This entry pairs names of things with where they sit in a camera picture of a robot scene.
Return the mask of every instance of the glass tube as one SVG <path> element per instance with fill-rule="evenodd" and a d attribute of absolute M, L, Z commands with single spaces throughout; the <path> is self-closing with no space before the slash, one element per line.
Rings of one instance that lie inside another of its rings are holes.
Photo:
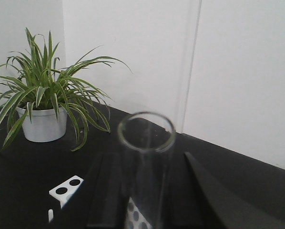
<path fill-rule="evenodd" d="M 118 126 L 123 145 L 123 193 L 127 196 L 125 229 L 161 229 L 163 201 L 175 128 L 165 116 L 138 112 Z"/>

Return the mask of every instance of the black tabletop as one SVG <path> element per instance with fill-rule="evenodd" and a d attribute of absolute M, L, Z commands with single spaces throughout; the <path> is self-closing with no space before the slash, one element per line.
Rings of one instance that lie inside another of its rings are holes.
<path fill-rule="evenodd" d="M 90 228 L 121 227 L 123 205 L 119 200 L 118 164 L 121 148 L 116 133 L 118 123 L 126 114 L 112 108 L 112 132 L 91 127 L 86 145 L 76 152 L 70 151 L 75 146 L 70 123 L 65 136 L 50 143 L 29 142 L 20 133 L 9 148 L 0 152 L 0 229 L 49 228 L 49 209 L 54 210 L 55 218 L 60 215 L 62 221 L 64 215 L 78 222 L 87 219 Z M 0 145 L 5 132 L 3 126 Z M 185 152 L 231 195 L 285 223 L 285 170 L 192 136 L 177 134 L 165 205 L 172 228 L 226 228 L 222 215 L 216 212 L 205 190 L 207 187 L 199 183 L 203 182 L 197 177 L 202 170 L 191 169 Z M 80 191 L 85 199 L 75 193 L 65 205 L 67 210 L 82 201 L 86 215 L 81 218 L 63 213 L 60 203 L 49 195 L 49 190 L 74 175 L 90 181 Z"/>

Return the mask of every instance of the plant leaf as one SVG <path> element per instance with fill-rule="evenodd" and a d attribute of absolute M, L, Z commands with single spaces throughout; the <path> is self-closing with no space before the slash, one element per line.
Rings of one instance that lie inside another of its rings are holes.
<path fill-rule="evenodd" d="M 12 128 L 10 129 L 10 131 L 8 132 L 8 134 L 5 138 L 3 148 L 1 150 L 7 148 L 12 143 L 14 138 L 17 136 L 17 134 L 18 134 L 23 122 L 24 122 L 24 119 L 26 118 L 27 113 L 28 113 L 28 110 L 26 110 L 25 113 L 23 114 L 23 116 L 21 118 L 19 118 L 15 122 L 15 124 L 12 126 Z"/>
<path fill-rule="evenodd" d="M 58 114 L 59 114 L 59 105 L 58 105 L 58 99 L 57 99 L 57 94 L 54 93 L 51 95 L 51 104 L 53 106 L 53 109 L 55 110 L 56 118 L 58 119 Z"/>
<path fill-rule="evenodd" d="M 48 87 L 38 87 L 37 89 L 37 98 L 36 98 L 36 107 L 40 105 L 41 99 Z"/>

